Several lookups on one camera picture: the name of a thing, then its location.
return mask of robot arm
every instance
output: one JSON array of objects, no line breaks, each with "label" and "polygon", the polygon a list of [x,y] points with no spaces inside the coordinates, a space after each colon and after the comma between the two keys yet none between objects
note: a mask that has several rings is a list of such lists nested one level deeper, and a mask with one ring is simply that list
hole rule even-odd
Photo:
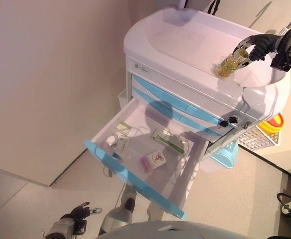
[{"label": "robot arm", "polygon": [[75,207],[70,213],[63,215],[49,230],[45,239],[72,239],[74,236],[83,235],[86,232],[86,217],[102,212],[102,208],[90,209],[85,202]]},{"label": "robot arm", "polygon": [[252,35],[242,40],[235,50],[238,48],[247,49],[251,45],[255,45],[250,52],[249,58],[240,63],[238,68],[248,66],[253,61],[265,60],[265,56],[269,52],[275,52],[276,56],[271,62],[271,67],[282,71],[289,71],[291,68],[291,29],[283,36],[273,34]]}]

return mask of blue drawer handle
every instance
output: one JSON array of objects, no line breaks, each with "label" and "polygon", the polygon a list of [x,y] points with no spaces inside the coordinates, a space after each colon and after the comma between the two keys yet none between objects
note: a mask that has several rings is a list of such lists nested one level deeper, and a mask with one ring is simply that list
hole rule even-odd
[{"label": "blue drawer handle", "polygon": [[178,206],[171,203],[169,200],[164,198],[161,194],[159,194],[155,189],[149,186],[147,183],[142,181],[135,174],[130,172],[126,167],[122,164],[118,163],[114,160],[110,155],[105,153],[101,148],[99,148],[96,144],[92,143],[89,140],[85,141],[85,146],[88,150],[105,166],[107,166],[111,171],[115,172],[116,176],[120,178],[125,183],[131,183],[133,188],[142,194],[144,197],[149,199],[150,201],[155,202],[160,205],[167,212],[170,212],[174,216],[185,220],[186,213],[183,212]]},{"label": "blue drawer handle", "polygon": [[221,120],[218,118],[206,113],[205,111],[192,106],[191,104],[185,102],[184,100],[160,89],[159,87],[143,80],[142,78],[133,75],[135,80],[140,83],[146,90],[151,92],[153,95],[161,99],[162,101],[170,103],[173,107],[177,108],[180,111],[183,111],[184,113],[187,113],[193,117],[196,117],[200,120],[210,122],[213,124],[220,124]]},{"label": "blue drawer handle", "polygon": [[194,120],[187,118],[186,116],[180,114],[179,112],[173,110],[171,107],[166,106],[162,102],[156,101],[147,94],[143,93],[139,89],[132,87],[133,90],[138,93],[144,100],[146,100],[153,108],[157,109],[162,114],[166,115],[171,119],[175,119],[179,122],[182,122],[192,128],[197,129],[198,131],[203,131],[212,135],[220,136],[220,134],[215,133],[214,131],[204,127],[203,125],[195,122]]}]

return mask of cart drawer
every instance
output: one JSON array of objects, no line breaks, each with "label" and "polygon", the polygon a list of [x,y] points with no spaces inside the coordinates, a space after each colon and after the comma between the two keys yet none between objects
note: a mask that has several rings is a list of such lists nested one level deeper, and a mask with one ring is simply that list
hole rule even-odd
[{"label": "cart drawer", "polygon": [[[131,129],[125,157],[118,160],[112,157],[114,148],[106,143],[106,139],[114,135],[117,125],[122,122],[131,126]],[[184,155],[153,139],[153,132],[164,128],[175,137],[181,135],[188,139]],[[152,103],[145,104],[134,98],[92,140],[87,140],[85,145],[122,181],[166,212],[184,219],[186,214],[182,208],[197,172],[198,162],[208,143],[209,141],[191,132],[189,127],[171,120],[168,114],[157,111]],[[141,159],[156,150],[162,152],[167,162],[147,172]]]}]

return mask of gray floor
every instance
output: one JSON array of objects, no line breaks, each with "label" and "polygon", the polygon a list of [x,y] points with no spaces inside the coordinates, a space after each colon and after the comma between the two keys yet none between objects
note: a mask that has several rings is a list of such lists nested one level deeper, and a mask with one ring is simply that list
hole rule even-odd
[{"label": "gray floor", "polygon": [[[260,239],[277,235],[280,211],[276,194],[287,186],[282,172],[240,149],[233,169],[211,172],[202,164],[184,210],[188,221],[209,224]],[[42,238],[54,221],[90,201],[104,213],[88,219],[82,239],[95,238],[103,216],[112,209],[123,183],[107,177],[88,152],[52,188],[27,183],[0,208],[0,239]],[[134,222],[147,220],[149,201],[138,195]],[[176,220],[165,214],[164,220]]]}]

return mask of power cord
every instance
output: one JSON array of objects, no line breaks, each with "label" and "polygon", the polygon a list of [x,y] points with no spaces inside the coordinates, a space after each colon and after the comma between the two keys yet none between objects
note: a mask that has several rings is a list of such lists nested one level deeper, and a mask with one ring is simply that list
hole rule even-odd
[{"label": "power cord", "polygon": [[216,12],[217,12],[217,10],[218,10],[218,6],[219,6],[219,4],[220,4],[220,0],[214,0],[214,1],[211,3],[211,5],[209,6],[209,9],[208,9],[208,12],[207,12],[208,14],[211,14],[211,10],[212,10],[214,4],[215,4],[215,8],[214,8],[214,11],[213,11],[212,15],[215,15],[215,14],[216,14]]},{"label": "power cord", "polygon": [[277,199],[278,201],[283,205],[284,208],[286,208],[288,210],[288,212],[291,214],[291,209],[289,208],[288,205],[286,205],[285,203],[282,202],[281,200],[281,196],[284,196],[284,197],[287,197],[287,198],[290,198],[291,199],[291,196],[288,195],[288,194],[285,194],[285,193],[278,193],[277,194]]}]

